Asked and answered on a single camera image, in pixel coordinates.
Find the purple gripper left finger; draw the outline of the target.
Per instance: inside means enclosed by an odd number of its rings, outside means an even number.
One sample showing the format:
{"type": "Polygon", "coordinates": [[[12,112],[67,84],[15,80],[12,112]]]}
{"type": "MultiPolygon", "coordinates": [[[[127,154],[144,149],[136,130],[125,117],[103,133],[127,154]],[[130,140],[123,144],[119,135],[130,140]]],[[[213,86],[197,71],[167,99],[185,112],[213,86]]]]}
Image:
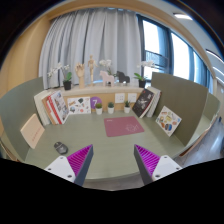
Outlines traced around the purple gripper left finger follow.
{"type": "Polygon", "coordinates": [[[45,168],[45,171],[82,186],[92,157],[93,145],[88,145],[68,157],[59,156],[45,168]]]}

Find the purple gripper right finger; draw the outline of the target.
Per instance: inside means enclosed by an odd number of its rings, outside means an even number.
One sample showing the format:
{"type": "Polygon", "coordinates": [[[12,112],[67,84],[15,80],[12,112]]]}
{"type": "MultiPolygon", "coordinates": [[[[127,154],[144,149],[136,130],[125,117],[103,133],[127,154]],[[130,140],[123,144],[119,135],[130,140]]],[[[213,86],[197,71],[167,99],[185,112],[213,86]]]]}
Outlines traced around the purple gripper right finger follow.
{"type": "Polygon", "coordinates": [[[137,144],[134,145],[134,157],[145,185],[182,169],[168,155],[158,156],[137,144]]]}

